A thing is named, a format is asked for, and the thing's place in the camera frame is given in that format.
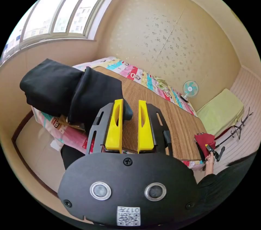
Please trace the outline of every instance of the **qr code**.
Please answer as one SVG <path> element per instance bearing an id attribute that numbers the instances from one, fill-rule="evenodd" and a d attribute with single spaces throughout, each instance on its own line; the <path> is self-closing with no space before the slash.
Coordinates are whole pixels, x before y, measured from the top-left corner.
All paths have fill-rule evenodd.
<path id="1" fill-rule="evenodd" d="M 141 225 L 141 213 L 139 207 L 117 207 L 117 225 L 139 226 Z"/>

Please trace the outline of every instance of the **light green bedding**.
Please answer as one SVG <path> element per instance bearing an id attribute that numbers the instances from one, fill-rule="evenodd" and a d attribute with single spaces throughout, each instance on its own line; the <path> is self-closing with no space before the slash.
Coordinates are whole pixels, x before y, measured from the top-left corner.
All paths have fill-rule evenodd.
<path id="1" fill-rule="evenodd" d="M 224 89 L 197 111 L 207 133 L 219 136 L 236 124 L 244 114 L 243 103 L 228 89 Z"/>

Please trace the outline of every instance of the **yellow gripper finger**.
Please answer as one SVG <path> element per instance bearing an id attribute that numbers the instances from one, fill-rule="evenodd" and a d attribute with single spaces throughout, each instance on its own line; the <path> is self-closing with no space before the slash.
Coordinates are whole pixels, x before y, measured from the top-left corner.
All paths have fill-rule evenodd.
<path id="1" fill-rule="evenodd" d="M 105 148 L 122 152 L 123 99 L 115 100 L 108 128 Z"/>
<path id="2" fill-rule="evenodd" d="M 145 100 L 139 100 L 138 153 L 154 148 L 150 120 Z"/>

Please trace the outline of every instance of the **bamboo mat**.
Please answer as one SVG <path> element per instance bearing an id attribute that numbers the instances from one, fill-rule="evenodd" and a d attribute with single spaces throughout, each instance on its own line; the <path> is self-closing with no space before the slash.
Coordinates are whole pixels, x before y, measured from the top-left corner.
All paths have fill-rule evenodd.
<path id="1" fill-rule="evenodd" d="M 122 147 L 137 152 L 138 147 L 138 101 L 145 100 L 159 108 L 166 120 L 171 134 L 173 156 L 180 160 L 201 160 L 194 135 L 206 130 L 201 120 L 187 111 L 167 101 L 153 91 L 127 79 L 111 70 L 98 66 L 94 68 L 108 76 L 121 80 L 124 99 L 129 103 L 133 117 L 125 121 L 122 133 Z"/>

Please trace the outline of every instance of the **bed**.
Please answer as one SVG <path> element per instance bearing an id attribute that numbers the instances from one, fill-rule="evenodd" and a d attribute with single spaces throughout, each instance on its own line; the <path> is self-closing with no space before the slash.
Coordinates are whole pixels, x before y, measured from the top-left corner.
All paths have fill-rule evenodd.
<path id="1" fill-rule="evenodd" d="M 207 133 L 217 138 L 223 131 L 234 126 L 244 114 L 244 104 L 228 89 L 209 101 L 199 111 Z"/>
<path id="2" fill-rule="evenodd" d="M 115 57 L 83 63 L 74 67 L 84 71 L 87 66 L 120 79 L 124 97 L 128 102 L 130 101 L 130 104 L 133 104 L 131 106 L 134 112 L 133 119 L 129 123 L 127 122 L 128 125 L 123 131 L 123 149 L 125 153 L 127 151 L 135 153 L 136 151 L 137 137 L 135 138 L 135 136 L 137 131 L 135 127 L 137 126 L 135 126 L 135 123 L 137 120 L 135 118 L 135 101 L 131 100 L 131 91 L 137 91 L 137 93 L 141 92 L 137 96 L 139 99 L 151 101 L 149 103 L 158 105 L 161 108 L 168 126 L 172 129 L 172 146 L 175 157 L 190 168 L 195 170 L 202 168 L 203 163 L 200 160 L 200 155 L 194 142 L 194 134 L 205 132 L 205 128 L 200 119 L 197 118 L 192 105 L 189 102 L 185 103 L 176 90 L 168 86 L 164 80 L 153 77 L 143 70 Z M 85 153 L 88 137 L 83 131 L 69 126 L 64 122 L 64 119 L 61 120 L 61 118 L 52 117 L 35 108 L 32 109 L 36 121 L 43 125 L 54 137 L 55 140 L 52 142 L 52 147 L 59 150 L 63 144 L 66 144 Z"/>

